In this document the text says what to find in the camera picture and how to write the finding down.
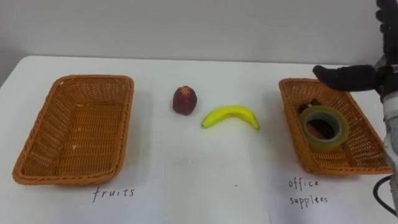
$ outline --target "banana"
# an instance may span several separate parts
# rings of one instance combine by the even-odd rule
[[[249,123],[254,129],[260,128],[254,113],[248,108],[239,105],[222,106],[213,110],[202,121],[201,126],[204,128],[210,128],[216,123],[230,117],[237,117]]]

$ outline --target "white table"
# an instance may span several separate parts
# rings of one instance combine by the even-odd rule
[[[397,223],[373,199],[382,177],[317,177],[297,163],[278,82],[313,77],[313,65],[26,57],[0,88],[0,223]],[[11,172],[52,83],[69,74],[121,74],[135,81],[126,159],[112,182],[92,187],[24,186]],[[177,87],[191,86],[191,116],[171,109]],[[354,98],[380,136],[382,107],[375,92]],[[252,109],[259,131],[237,119],[200,128],[221,105]],[[318,181],[302,191],[294,177]],[[99,193],[93,203],[94,192]],[[110,197],[103,191],[134,189]],[[290,198],[326,197],[301,208]],[[381,197],[392,204],[389,188]]]

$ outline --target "wicker basket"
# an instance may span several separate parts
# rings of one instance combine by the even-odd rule
[[[20,184],[91,185],[122,168],[134,82],[116,75],[58,79],[12,176]]]
[[[384,160],[380,138],[349,93],[332,90],[318,80],[306,78],[281,80],[279,88],[295,152],[306,172],[325,175],[392,172]],[[313,98],[337,109],[348,120],[348,139],[334,152],[312,152],[299,125],[297,109]]]

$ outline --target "basket rim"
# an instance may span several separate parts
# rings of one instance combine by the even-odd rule
[[[41,129],[42,127],[42,120],[44,119],[44,116],[47,114],[49,107],[51,105],[52,99],[54,95],[56,94],[57,90],[60,88],[60,85],[62,85],[62,82],[65,80],[84,80],[87,78],[95,78],[95,79],[122,79],[127,81],[128,83],[128,88],[127,88],[127,93],[126,93],[126,98],[124,99],[123,103],[123,111],[126,113],[122,113],[122,118],[120,125],[122,125],[121,128],[118,130],[118,135],[116,136],[118,139],[121,139],[121,141],[116,141],[115,146],[114,146],[114,155],[116,158],[112,161],[110,168],[107,171],[103,172],[96,172],[92,174],[86,174],[86,175],[24,175],[22,173],[23,166],[25,164],[25,161],[27,159],[27,155],[30,153],[32,149],[33,142],[36,140],[38,130]],[[13,168],[12,171],[12,177],[13,179],[19,183],[19,184],[36,184],[37,182],[40,182],[39,184],[62,184],[63,180],[68,181],[70,184],[73,179],[99,179],[102,177],[107,177],[103,178],[104,181],[106,182],[107,180],[111,179],[112,176],[116,175],[121,167],[123,166],[123,159],[124,159],[124,151],[126,150],[126,138],[122,138],[123,134],[126,134],[125,132],[128,129],[129,126],[129,120],[130,120],[130,114],[131,114],[131,107],[132,107],[132,99],[134,95],[134,80],[131,77],[125,76],[125,75],[99,75],[99,74],[89,74],[89,75],[67,75],[64,77],[60,77],[57,80],[55,80],[52,84],[52,87],[48,93],[48,95],[45,98],[45,102],[41,110],[39,111],[37,118],[35,120],[34,126],[30,130],[29,137],[27,138],[24,147],[22,151],[20,152],[16,164]]]

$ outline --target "tape roll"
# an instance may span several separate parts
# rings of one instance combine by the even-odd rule
[[[307,123],[319,119],[333,128],[334,137],[331,139],[320,139],[311,134]],[[332,152],[348,138],[349,125],[347,119],[338,110],[329,106],[311,106],[300,114],[299,120],[308,145],[313,152]]]

